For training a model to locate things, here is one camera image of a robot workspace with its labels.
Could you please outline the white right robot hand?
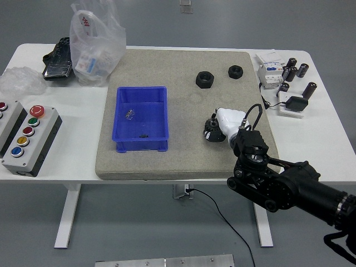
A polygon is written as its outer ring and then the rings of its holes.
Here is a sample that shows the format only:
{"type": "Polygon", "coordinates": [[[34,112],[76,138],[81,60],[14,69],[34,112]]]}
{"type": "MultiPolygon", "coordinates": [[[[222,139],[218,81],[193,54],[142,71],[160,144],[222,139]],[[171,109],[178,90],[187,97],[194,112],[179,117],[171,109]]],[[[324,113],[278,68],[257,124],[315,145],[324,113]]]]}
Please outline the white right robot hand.
{"type": "Polygon", "coordinates": [[[209,142],[223,142],[227,139],[231,144],[238,131],[248,125],[245,116],[243,111],[218,108],[205,122],[205,139],[209,142]]]}

